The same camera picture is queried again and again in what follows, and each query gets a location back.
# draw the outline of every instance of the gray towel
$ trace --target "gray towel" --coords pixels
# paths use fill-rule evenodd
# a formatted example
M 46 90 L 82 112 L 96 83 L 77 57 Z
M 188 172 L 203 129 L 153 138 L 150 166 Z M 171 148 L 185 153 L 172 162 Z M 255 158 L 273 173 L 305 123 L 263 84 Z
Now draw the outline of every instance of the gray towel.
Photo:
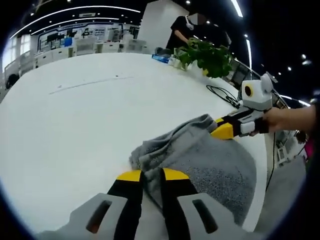
M 216 199 L 242 225 L 255 192 L 255 161 L 235 140 L 213 138 L 210 133 L 216 127 L 209 115 L 197 117 L 144 141 L 129 161 L 145 173 L 147 190 L 160 206 L 159 169 L 170 168 L 187 174 L 199 193 Z

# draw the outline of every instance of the black cable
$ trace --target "black cable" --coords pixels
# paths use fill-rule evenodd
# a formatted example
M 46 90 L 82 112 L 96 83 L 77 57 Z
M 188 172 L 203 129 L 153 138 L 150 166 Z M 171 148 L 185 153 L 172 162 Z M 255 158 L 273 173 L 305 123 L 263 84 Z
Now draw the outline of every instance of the black cable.
M 211 85 L 207 85 L 206 88 L 210 92 L 214 93 L 219 98 L 221 98 L 223 101 L 225 101 L 228 104 L 230 104 L 231 106 L 233 106 L 234 108 L 236 108 L 236 109 L 240 108 L 240 104 L 239 104 L 237 98 L 231 92 L 229 92 L 227 89 L 225 89 L 223 87 L 217 87 L 217 86 L 211 86 Z M 220 90 L 221 92 L 223 92 L 226 97 L 220 96 L 218 93 L 216 93 L 215 89 Z
M 268 190 L 272 175 L 274 174 L 274 170 L 275 170 L 275 149 L 276 149 L 276 133 L 273 134 L 273 155 L 272 155 L 273 163 L 272 163 L 272 171 L 271 171 L 271 175 L 270 175 L 268 184 L 266 185 L 265 191 Z
M 303 148 L 299 151 L 299 153 L 296 155 L 296 156 L 298 156 L 304 149 L 305 149 L 305 145 L 303 146 Z

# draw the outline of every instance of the human arm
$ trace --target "human arm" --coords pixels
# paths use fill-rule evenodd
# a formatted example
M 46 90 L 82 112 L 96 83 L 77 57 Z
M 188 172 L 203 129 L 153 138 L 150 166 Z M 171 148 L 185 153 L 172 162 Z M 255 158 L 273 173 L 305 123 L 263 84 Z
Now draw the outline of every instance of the human arm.
M 316 107 L 314 105 L 297 109 L 273 107 L 264 114 L 263 119 L 268 122 L 270 132 L 299 130 L 311 134 L 317 122 Z
M 182 25 L 186 24 L 186 20 L 184 16 L 179 16 L 171 26 L 171 29 L 174 35 L 179 38 L 181 41 L 187 43 L 188 39 L 181 33 L 180 29 Z
M 184 41 L 185 43 L 188 42 L 188 39 L 179 30 L 175 30 L 174 35 L 176 35 L 180 40 Z

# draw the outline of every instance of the white tabletop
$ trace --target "white tabletop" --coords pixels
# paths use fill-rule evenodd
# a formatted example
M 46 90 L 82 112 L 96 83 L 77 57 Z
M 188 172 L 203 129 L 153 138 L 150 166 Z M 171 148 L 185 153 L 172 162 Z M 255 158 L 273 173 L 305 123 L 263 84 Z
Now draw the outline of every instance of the white tabletop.
M 190 74 L 135 53 L 68 58 L 32 70 L 0 104 L 0 177 L 12 209 L 33 232 L 56 230 L 70 213 L 130 170 L 144 140 L 179 124 L 234 108 Z M 267 153 L 263 135 L 237 139 L 256 161 L 256 188 L 243 228 L 263 206 Z

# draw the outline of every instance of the black shirt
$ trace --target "black shirt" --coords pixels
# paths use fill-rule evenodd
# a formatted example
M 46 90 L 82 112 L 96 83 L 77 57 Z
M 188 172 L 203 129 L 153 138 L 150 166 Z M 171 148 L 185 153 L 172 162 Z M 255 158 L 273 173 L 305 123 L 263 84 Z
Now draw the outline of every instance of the black shirt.
M 194 31 L 187 27 L 187 20 L 185 16 L 178 16 L 178 18 L 172 24 L 171 29 L 172 33 L 166 48 L 172 51 L 175 48 L 187 46 L 187 44 L 184 41 L 182 41 L 175 35 L 175 30 L 179 30 L 180 33 L 182 33 L 182 35 L 185 36 L 185 38 L 187 39 L 192 38 L 194 36 Z

